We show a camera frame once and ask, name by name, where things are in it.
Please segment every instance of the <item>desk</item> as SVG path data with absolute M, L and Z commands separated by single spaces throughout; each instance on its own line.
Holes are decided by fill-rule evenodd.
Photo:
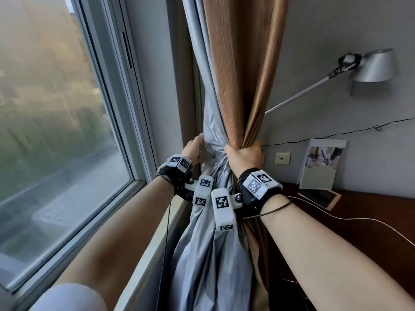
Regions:
M 298 186 L 284 184 L 285 195 L 297 196 Z M 415 243 L 415 199 L 334 190 L 342 195 L 330 214 L 340 218 L 373 218 L 392 226 Z M 320 223 L 366 254 L 415 298 L 415 247 L 387 226 L 375 221 L 342 221 L 294 199 L 293 202 Z M 271 236 L 268 234 L 270 283 L 276 279 L 295 281 Z

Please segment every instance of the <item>lamp shade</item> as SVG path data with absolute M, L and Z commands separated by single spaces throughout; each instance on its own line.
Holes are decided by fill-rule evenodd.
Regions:
M 350 78 L 358 82 L 382 82 L 399 73 L 395 51 L 391 48 L 365 54 Z

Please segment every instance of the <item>blurred outdoor view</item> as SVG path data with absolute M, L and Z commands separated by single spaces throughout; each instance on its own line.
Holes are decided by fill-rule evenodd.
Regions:
M 130 179 L 70 0 L 0 0 L 0 284 Z

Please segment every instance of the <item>forearm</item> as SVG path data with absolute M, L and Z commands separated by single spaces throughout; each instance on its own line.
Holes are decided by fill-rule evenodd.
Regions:
M 262 213 L 287 201 L 273 196 Z M 317 310 L 415 310 L 376 263 L 294 204 L 261 219 Z
M 84 284 L 113 309 L 173 196 L 170 183 L 153 180 L 96 232 L 56 284 Z

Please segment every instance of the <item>photo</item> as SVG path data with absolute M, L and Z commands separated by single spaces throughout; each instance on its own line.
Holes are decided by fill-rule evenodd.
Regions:
M 307 155 L 306 166 L 311 167 L 337 167 L 343 148 L 312 146 Z

